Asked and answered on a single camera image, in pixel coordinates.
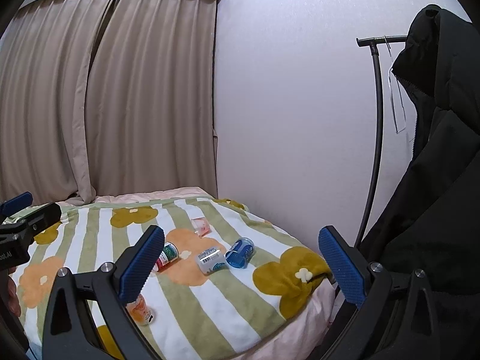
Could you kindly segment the left bare hand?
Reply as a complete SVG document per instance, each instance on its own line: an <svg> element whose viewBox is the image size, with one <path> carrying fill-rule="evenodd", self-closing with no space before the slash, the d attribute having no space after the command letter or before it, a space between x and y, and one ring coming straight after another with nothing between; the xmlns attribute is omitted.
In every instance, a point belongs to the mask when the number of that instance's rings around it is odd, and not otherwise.
<svg viewBox="0 0 480 360"><path fill-rule="evenodd" d="M8 301L7 301L8 309L14 316L19 318L21 316L20 301L17 296L16 284L10 276L8 276L8 280L7 280L7 291L8 291Z"/></svg>

